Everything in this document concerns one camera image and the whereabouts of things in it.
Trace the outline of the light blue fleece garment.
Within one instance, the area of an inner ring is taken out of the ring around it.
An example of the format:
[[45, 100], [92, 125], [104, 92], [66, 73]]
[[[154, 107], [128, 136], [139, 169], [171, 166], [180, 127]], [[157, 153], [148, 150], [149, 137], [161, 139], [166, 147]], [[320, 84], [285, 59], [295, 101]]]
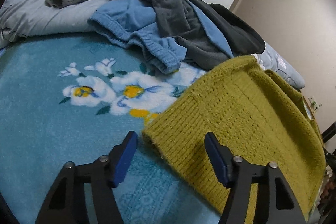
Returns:
[[112, 44], [139, 46], [146, 62], [165, 74], [177, 71], [184, 60], [211, 70], [234, 56], [217, 26], [187, 0], [173, 1], [163, 11], [150, 1], [111, 0], [88, 24]]

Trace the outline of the dark grey garment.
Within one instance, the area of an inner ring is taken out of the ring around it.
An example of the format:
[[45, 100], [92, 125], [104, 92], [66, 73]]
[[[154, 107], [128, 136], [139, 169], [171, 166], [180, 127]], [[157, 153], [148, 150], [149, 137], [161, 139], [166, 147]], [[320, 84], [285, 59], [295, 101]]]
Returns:
[[[59, 9], [89, 0], [46, 0]], [[107, 0], [87, 20], [111, 43], [142, 49], [159, 71], [177, 71], [189, 59], [211, 70], [234, 55], [225, 36], [199, 8], [186, 0]]]

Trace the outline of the black garment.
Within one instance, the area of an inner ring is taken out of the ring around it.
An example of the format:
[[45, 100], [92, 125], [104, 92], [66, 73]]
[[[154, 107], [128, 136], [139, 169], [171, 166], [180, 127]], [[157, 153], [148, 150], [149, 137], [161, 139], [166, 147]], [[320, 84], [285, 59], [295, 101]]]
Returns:
[[220, 4], [203, 0], [188, 0], [214, 23], [236, 55], [261, 54], [265, 50], [263, 38], [246, 22]]

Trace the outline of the teal floral bed blanket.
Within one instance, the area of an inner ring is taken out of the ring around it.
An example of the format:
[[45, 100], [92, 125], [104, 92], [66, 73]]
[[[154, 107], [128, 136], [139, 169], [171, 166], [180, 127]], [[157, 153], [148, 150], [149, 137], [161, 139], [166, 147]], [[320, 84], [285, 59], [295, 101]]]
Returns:
[[140, 134], [204, 74], [163, 75], [137, 48], [95, 33], [35, 36], [1, 52], [1, 194], [34, 223], [62, 166], [108, 154]]

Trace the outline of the olive green knit sweater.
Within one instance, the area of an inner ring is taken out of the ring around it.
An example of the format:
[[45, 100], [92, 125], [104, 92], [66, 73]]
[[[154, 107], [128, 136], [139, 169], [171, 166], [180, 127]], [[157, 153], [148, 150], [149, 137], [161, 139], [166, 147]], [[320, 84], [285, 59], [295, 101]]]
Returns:
[[323, 141], [303, 95], [252, 56], [218, 65], [188, 87], [143, 129], [143, 137], [169, 166], [217, 211], [228, 190], [215, 177], [204, 138], [212, 132], [254, 164], [277, 162], [308, 216], [326, 168]]

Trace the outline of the grey floral duvet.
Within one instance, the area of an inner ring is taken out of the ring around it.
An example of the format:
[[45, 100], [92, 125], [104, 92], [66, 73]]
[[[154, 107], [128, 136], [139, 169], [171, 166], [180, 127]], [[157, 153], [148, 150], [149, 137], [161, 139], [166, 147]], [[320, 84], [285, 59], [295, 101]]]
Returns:
[[1, 47], [33, 36], [95, 32], [121, 49], [138, 50], [170, 75], [192, 64], [209, 71], [252, 55], [296, 89], [303, 77], [248, 24], [202, 0], [5, 0]]

